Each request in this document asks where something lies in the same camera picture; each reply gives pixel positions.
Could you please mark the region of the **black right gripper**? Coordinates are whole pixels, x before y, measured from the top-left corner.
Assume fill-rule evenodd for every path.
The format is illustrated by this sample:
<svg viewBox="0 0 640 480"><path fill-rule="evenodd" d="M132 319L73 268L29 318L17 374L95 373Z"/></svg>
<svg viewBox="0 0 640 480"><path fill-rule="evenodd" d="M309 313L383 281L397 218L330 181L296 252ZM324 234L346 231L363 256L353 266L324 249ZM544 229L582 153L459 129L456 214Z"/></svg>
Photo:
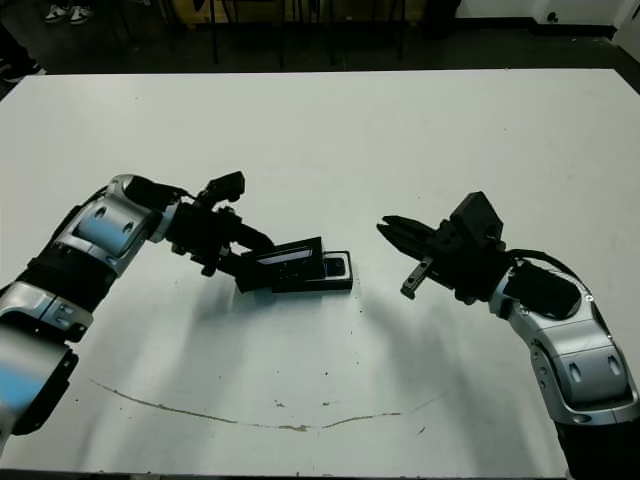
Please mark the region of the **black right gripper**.
<svg viewBox="0 0 640 480"><path fill-rule="evenodd" d="M418 261L402 284L405 297L413 300L422 282L430 279L467 305L487 301L509 267L501 228L493 218L450 218L431 228L399 215L384 216L377 225L392 246Z"/></svg>

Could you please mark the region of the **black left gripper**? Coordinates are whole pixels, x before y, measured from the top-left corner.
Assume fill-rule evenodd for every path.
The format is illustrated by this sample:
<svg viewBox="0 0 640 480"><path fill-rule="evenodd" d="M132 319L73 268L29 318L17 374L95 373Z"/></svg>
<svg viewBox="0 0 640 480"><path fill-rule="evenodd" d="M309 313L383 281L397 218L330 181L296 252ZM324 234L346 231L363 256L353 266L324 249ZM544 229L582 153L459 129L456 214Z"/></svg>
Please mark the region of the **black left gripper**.
<svg viewBox="0 0 640 480"><path fill-rule="evenodd" d="M233 277L245 274L245 258L231 252L231 234L234 242L251 251L271 251L275 244L259 230L240 223L230 207L214 210L223 201L237 201L240 191L211 193L201 191L193 202L179 201L167 228L167 241L177 255L190 255L190 260L201 264L201 274L211 277L221 271Z"/></svg>

